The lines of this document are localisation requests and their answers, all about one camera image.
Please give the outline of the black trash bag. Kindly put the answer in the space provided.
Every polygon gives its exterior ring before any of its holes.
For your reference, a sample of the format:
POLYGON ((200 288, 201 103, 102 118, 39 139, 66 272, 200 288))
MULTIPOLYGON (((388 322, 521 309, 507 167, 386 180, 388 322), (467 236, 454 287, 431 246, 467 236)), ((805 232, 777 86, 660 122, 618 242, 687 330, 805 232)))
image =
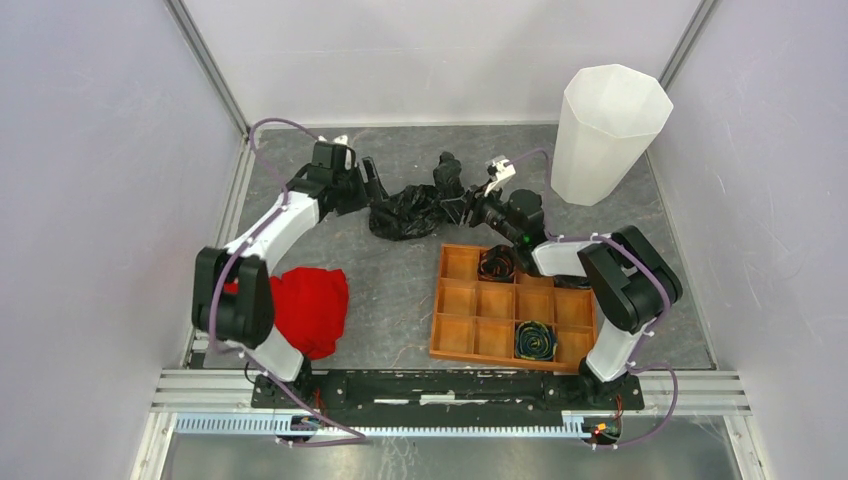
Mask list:
POLYGON ((467 189, 460 175, 462 164, 451 152, 439 156, 433 183, 408 185, 384 199, 370 199, 368 227, 378 238, 405 241, 426 237, 445 223, 461 223, 467 189))

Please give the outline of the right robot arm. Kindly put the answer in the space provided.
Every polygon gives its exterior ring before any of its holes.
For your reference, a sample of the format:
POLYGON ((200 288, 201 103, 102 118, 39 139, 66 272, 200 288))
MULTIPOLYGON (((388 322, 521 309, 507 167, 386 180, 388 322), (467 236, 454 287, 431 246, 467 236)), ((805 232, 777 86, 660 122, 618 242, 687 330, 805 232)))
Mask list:
POLYGON ((612 401, 635 371, 633 356, 670 307, 682 284, 644 234, 628 225, 609 234, 548 235, 541 195, 527 189, 507 199, 480 186, 460 198, 462 223, 489 226, 510 242, 510 258, 534 277, 585 280, 603 314, 599 337, 580 361, 577 392, 591 408, 612 401))

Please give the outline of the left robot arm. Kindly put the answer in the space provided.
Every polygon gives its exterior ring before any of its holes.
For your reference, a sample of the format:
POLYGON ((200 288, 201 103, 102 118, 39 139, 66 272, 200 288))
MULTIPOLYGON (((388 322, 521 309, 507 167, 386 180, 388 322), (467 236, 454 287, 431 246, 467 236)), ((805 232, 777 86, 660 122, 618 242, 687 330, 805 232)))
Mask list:
POLYGON ((356 212, 381 193, 372 159, 359 160, 347 136, 319 138, 310 162, 246 233, 196 256, 192 325, 207 333, 211 344, 222 342, 244 353, 276 379, 275 392, 290 407, 312 399, 314 381, 300 372, 304 355, 274 324, 271 272, 329 213, 356 212))

